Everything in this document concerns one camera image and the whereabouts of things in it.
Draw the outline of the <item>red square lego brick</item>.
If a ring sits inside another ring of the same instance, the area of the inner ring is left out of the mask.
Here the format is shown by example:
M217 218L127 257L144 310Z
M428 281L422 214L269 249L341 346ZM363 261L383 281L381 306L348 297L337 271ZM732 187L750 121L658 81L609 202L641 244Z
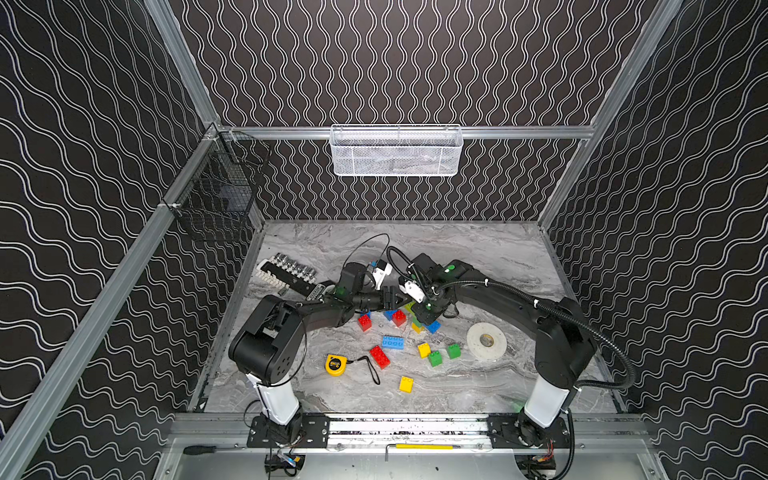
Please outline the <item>red square lego brick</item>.
M408 321L407 315L402 310L396 310L392 315L392 322L396 325L397 328L402 327L405 325Z

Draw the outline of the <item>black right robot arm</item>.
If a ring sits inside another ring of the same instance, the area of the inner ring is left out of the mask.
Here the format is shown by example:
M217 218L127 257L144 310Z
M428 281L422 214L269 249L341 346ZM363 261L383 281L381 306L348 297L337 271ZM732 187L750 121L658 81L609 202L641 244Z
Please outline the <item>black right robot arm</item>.
M387 247L384 254L390 264L396 256L404 260L405 267L394 270L404 294L415 302L413 314L423 325L433 324L456 304L465 303L511 324L535 341L537 379L520 412L521 430L551 427L582 388L626 390L634 384L636 370L629 357L589 324L575 301L537 297L460 260L443 266L424 253L411 259L394 246ZM622 379L581 377L600 346L620 360Z

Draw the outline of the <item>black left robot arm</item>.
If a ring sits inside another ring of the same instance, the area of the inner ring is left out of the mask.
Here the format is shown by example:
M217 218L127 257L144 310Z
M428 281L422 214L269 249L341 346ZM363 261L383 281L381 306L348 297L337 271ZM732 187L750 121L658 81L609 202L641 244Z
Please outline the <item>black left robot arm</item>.
M265 296L234 336L228 356L255 385L266 419L286 426L300 409L290 370L308 333L340 327L356 313L396 310L409 298L396 286L379 286L372 272L357 262L343 266L336 282L313 282L306 270L285 256L260 262L257 272L304 299Z

